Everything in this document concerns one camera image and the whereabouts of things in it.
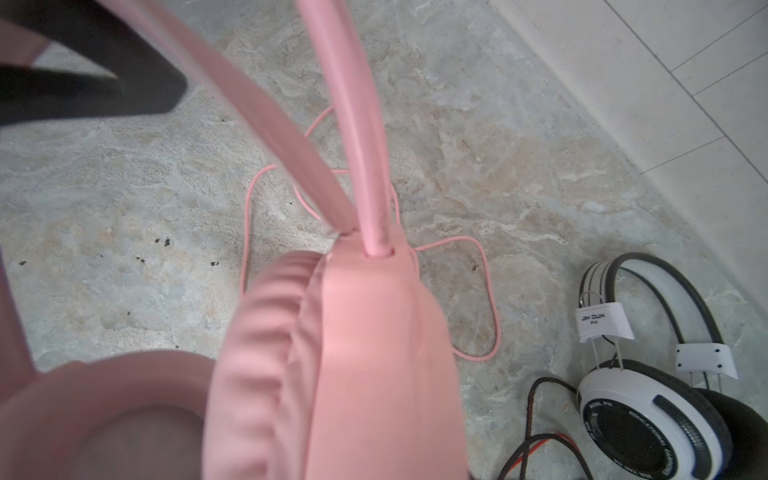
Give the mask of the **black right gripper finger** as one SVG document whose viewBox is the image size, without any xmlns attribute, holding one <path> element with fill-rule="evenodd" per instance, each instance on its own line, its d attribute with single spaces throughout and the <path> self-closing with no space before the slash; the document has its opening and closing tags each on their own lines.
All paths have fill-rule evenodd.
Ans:
<svg viewBox="0 0 768 480">
<path fill-rule="evenodd" d="M 97 1 L 1 4 L 1 123 L 164 114 L 185 76 Z"/>
</svg>

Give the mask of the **pink headphones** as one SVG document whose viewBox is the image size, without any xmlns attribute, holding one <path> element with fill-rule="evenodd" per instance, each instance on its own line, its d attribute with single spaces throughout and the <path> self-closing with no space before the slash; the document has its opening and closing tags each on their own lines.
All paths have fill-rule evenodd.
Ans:
<svg viewBox="0 0 768 480">
<path fill-rule="evenodd" d="M 216 359 L 149 351 L 49 373 L 33 366 L 1 287 L 1 475 L 64 479 L 116 420 L 170 407 L 204 421 L 200 454 L 163 453 L 169 419 L 104 441 L 121 474 L 178 479 L 465 479 L 459 376 L 444 314 L 392 218 L 389 154 L 371 72 L 346 5 L 302 1 L 350 170 L 346 194 L 257 84 L 151 1 L 97 1 L 258 136 L 337 239 L 291 252 L 247 288 Z"/>
</svg>

